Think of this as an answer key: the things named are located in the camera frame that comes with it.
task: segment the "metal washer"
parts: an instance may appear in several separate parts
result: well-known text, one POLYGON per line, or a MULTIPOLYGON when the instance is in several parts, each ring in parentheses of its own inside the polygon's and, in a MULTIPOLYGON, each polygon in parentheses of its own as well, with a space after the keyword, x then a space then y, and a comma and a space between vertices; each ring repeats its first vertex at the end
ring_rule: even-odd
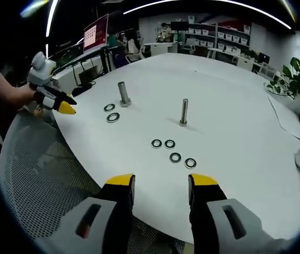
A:
POLYGON ((116 106, 115 106, 114 104, 112 104, 112 103, 111 103, 111 104, 108 104, 107 106, 104 107, 104 111, 105 111, 105 112, 113 111, 115 107, 116 107, 116 106))
POLYGON ((118 119, 119 119, 119 114, 118 113, 111 113, 107 117, 107 122, 108 123, 114 123, 114 122, 117 122, 118 119))
POLYGON ((172 154, 170 154, 169 159, 171 160, 172 163, 179 163, 181 161, 181 159, 182 159, 182 156, 178 152, 173 152, 172 154))
POLYGON ((166 140, 166 141, 164 142, 164 145, 165 145, 165 147, 168 148, 168 149, 173 149, 173 148, 176 146, 176 143, 175 143, 175 141, 173 141, 173 140, 171 140, 171 139, 168 139, 168 140, 166 140))
POLYGON ((160 147, 162 146, 162 141, 159 140, 159 139, 154 139, 154 140, 151 142, 151 146, 152 146, 152 148, 155 148, 155 149, 160 148, 160 147))
POLYGON ((196 167, 196 165, 197 165, 197 162, 195 161, 195 159, 188 158, 188 159, 186 159, 186 160, 184 161, 184 166, 185 166, 186 168, 188 168, 188 169, 193 169, 193 168, 196 167), (190 166, 190 165, 188 164, 188 162, 190 162, 190 161, 193 162, 193 165, 192 165, 192 166, 190 166))

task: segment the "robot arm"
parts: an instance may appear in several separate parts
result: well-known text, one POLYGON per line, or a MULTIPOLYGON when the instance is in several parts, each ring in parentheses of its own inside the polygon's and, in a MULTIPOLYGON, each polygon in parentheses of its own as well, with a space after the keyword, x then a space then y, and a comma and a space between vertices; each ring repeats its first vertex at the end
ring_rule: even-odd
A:
POLYGON ((52 85, 52 71, 56 63, 46 59, 42 52, 38 52, 31 65, 28 83, 36 91, 34 100, 47 109, 57 110, 63 114, 75 114, 76 111, 71 107, 77 104, 75 100, 52 85))

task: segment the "round white table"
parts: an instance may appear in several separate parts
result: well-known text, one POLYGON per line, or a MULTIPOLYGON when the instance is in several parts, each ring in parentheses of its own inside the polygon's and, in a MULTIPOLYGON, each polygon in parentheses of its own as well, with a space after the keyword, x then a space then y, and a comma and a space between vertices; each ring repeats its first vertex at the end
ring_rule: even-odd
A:
MULTIPOLYGON (((196 173, 216 179, 225 195, 255 213, 273 238, 299 233, 300 174, 294 153, 300 141, 280 127, 263 90, 264 78, 217 60, 168 53, 96 82, 75 98, 75 115, 54 115, 70 149, 100 186, 116 175, 136 175, 134 216, 193 243, 188 175, 196 173), (132 100, 128 108, 119 104, 120 81, 132 100), (184 98, 189 99, 188 125, 181 127, 184 98), (120 114, 115 123, 106 122, 110 113, 103 108, 110 103, 120 114), (153 149, 154 139, 163 145, 172 139, 176 147, 153 149), (172 152, 182 156, 180 163, 170 162, 172 152), (183 164, 189 157, 197 162, 193 170, 183 164)), ((286 110, 279 109, 282 115, 286 110)))

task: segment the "mesh surface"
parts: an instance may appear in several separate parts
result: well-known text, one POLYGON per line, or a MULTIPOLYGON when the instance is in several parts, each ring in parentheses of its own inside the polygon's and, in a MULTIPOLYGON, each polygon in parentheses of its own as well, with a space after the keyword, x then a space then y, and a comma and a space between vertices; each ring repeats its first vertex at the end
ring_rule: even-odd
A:
MULTIPOLYGON (((0 189, 25 232, 32 239, 48 237, 58 229, 62 216, 100 187, 56 129, 28 115, 18 116, 15 124, 3 145, 0 189)), ((134 217, 128 253, 183 250, 184 242, 134 217)))

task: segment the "metal bolt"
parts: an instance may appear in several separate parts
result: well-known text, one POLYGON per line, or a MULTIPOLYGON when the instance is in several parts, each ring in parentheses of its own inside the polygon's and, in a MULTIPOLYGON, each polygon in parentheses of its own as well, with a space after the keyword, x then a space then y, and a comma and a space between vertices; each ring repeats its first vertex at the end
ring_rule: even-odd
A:
POLYGON ((187 113, 188 113, 188 99, 183 100, 183 107, 182 107, 182 118, 180 120, 180 126, 187 126, 187 113))
POLYGON ((122 107, 130 106, 131 105, 131 100, 128 97, 128 93, 127 93, 127 89, 125 87, 125 83, 124 82, 119 82, 118 83, 118 88, 119 88, 120 96, 122 97, 122 100, 120 101, 120 105, 122 107))

